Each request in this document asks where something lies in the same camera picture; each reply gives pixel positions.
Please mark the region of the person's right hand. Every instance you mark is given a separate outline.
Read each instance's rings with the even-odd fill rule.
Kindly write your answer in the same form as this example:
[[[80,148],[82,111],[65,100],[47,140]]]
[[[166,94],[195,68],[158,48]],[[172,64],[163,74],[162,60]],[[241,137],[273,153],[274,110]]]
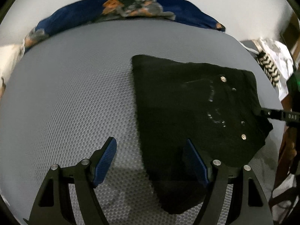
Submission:
[[[296,157],[296,136],[297,129],[294,127],[288,127],[283,135],[277,170],[280,175],[288,173],[291,162]]]

